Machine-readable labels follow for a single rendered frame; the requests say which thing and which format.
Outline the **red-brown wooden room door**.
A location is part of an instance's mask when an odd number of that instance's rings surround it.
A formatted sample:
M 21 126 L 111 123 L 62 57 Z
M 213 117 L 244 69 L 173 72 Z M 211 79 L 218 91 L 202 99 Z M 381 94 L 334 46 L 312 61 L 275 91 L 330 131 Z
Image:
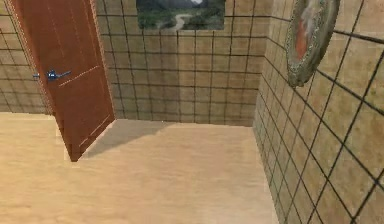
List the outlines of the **red-brown wooden room door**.
M 115 120 L 93 0 L 9 0 L 68 156 L 76 162 Z

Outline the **oval framed picture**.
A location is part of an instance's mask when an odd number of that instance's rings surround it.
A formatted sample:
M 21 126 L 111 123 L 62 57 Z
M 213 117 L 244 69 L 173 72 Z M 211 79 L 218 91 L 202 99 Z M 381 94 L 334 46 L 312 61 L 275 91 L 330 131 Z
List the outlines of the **oval framed picture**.
M 286 33 L 288 84 L 303 87 L 324 57 L 340 0 L 296 0 Z

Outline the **landscape picture on wall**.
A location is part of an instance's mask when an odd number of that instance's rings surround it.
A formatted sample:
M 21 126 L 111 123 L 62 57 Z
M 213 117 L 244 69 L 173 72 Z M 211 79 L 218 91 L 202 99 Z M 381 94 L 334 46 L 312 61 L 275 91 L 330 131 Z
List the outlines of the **landscape picture on wall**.
M 223 30 L 226 0 L 136 0 L 141 29 Z

